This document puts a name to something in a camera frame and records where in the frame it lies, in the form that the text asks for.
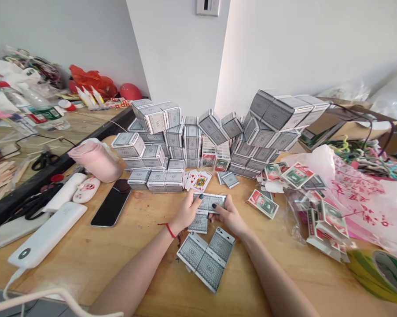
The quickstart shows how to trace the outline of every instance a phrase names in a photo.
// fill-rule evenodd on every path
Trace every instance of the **pink cylinder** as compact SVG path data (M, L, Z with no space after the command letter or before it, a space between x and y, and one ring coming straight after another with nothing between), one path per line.
M87 141L68 152L77 163L96 176L103 183L116 181L122 175L122 169L102 144Z

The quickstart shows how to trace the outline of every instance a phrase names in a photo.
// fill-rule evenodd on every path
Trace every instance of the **white cable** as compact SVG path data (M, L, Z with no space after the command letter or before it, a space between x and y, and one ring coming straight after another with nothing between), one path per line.
M8 296L8 288L11 286L12 283L14 283L17 279L19 279L21 277L21 275L26 271L26 269L23 268L19 268L9 279L8 284L6 284L5 289L2 293L3 297L5 300L9 299ZM21 317L24 317L24 309L25 309L25 304L21 305Z

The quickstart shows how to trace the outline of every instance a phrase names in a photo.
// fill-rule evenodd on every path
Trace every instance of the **smartphone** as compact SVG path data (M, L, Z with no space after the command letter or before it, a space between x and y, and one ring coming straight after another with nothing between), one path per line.
M93 227L113 227L115 225L131 193L131 187L127 181L127 179L119 179L114 183L90 222Z

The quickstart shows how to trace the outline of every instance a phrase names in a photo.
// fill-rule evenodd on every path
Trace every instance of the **hand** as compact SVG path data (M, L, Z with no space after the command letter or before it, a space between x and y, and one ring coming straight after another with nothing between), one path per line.
M231 231L237 236L243 236L251 230L241 218L238 210L235 208L234 203L232 202L232 196L230 194L226 196L225 209L221 206L216 206L215 204L213 204L212 207L219 214L209 214L211 223L215 220L220 220L226 224L228 228L230 228Z
M175 217L169 223L169 227L174 235L178 235L183 229L191 225L195 218L195 212L202 203L203 194L193 201L193 190L190 190L187 197L181 202L180 208Z

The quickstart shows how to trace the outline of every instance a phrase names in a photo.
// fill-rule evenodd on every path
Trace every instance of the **white power bank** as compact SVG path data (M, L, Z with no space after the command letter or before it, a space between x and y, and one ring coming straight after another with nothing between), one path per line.
M33 220L20 217L0 226L0 248L34 232L49 220L50 216L51 213L45 213Z
M24 269L39 265L69 229L81 218L87 207L66 202L8 259L8 262Z

